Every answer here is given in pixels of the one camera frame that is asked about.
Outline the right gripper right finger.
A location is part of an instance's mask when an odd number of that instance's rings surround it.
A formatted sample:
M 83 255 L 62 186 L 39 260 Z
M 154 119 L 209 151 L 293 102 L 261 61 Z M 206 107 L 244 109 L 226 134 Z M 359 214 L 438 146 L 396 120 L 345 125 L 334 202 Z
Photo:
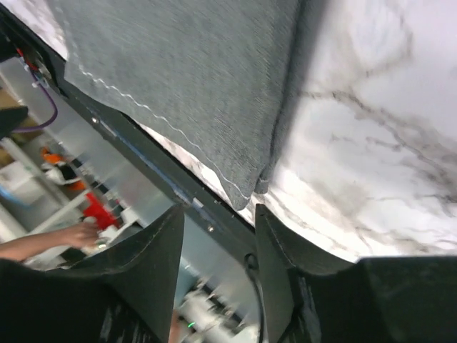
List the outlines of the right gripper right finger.
M 256 207 L 270 342 L 454 342 L 456 258 L 347 262 Z

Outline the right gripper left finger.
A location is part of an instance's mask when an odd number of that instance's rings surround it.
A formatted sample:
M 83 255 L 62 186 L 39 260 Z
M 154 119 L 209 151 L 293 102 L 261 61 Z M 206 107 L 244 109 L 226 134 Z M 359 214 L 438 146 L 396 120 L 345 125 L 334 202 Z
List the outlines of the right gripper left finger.
M 1 261 L 3 342 L 167 342 L 184 209 L 68 269 Z

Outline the grey cloth napkin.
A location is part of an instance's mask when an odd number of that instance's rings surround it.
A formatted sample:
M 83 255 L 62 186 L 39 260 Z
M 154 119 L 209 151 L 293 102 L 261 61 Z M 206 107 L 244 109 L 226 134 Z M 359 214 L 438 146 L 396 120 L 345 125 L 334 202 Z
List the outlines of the grey cloth napkin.
M 50 1 L 64 77 L 210 168 L 235 210 L 268 189 L 302 81 L 303 1 Z

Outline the person's forearm in background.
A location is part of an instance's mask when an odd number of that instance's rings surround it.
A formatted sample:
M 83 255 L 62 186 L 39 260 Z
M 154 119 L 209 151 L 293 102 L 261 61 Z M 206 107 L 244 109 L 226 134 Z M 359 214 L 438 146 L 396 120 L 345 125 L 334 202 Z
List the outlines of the person's forearm in background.
M 95 245 L 99 239 L 95 224 L 81 222 L 73 226 L 32 234 L 1 244 L 1 258 L 22 262 L 54 247 L 84 248 Z

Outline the red box in background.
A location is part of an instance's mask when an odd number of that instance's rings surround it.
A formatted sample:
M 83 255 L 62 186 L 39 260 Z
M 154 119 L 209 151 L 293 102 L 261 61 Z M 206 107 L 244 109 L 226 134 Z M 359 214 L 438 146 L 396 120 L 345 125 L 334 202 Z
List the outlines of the red box in background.
M 86 202 L 89 204 L 82 211 L 85 219 L 94 219 L 96 225 L 101 230 L 105 230 L 110 226 L 119 228 L 118 219 L 104 207 L 104 205 L 96 198 L 93 192 L 87 193 L 85 197 Z

